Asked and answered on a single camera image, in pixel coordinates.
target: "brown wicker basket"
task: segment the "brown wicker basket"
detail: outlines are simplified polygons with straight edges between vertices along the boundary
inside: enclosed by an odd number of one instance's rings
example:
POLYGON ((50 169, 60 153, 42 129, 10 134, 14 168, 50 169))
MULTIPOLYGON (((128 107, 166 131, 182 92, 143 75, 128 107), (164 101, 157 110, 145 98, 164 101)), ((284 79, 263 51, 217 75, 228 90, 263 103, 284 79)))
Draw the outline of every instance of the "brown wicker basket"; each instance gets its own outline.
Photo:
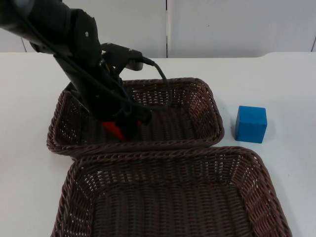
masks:
MULTIPOLYGON (((172 107, 153 111, 148 126, 140 126, 130 142, 105 132, 67 91, 58 101, 47 137, 48 148, 60 155, 72 157, 104 153, 173 150, 206 147, 218 143, 224 136, 222 119, 213 94, 199 79, 170 79, 173 90, 172 107)), ((136 101, 146 105, 163 105, 168 101, 161 80, 125 81, 136 101)))
POLYGON ((260 157, 240 147, 81 158, 54 237, 289 237, 260 157))

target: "white tabletop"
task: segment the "white tabletop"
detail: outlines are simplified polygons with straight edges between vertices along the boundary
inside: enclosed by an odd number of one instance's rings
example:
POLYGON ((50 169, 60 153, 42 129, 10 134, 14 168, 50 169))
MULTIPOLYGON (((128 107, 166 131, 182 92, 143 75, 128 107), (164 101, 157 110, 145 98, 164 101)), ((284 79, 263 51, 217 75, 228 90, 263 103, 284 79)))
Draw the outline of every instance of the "white tabletop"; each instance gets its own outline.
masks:
MULTIPOLYGON (((316 54, 260 58, 157 59, 168 78, 197 77, 212 89, 224 121, 218 146, 263 159, 295 237, 316 236, 316 54), (266 107, 263 144, 232 136, 239 105, 266 107)), ((48 126, 68 79, 50 55, 0 54, 0 230, 4 237, 50 236, 72 161, 46 148, 48 126)), ((123 79, 159 78, 151 67, 123 79)))

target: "blue cube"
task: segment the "blue cube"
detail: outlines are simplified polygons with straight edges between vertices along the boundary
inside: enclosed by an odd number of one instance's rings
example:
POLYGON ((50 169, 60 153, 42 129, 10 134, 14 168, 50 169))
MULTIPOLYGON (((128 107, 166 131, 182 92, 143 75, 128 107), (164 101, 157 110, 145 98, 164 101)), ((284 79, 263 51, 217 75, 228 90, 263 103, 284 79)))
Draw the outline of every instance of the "blue cube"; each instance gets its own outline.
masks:
POLYGON ((236 120, 236 140, 262 143, 267 125, 265 108, 239 106, 236 120))

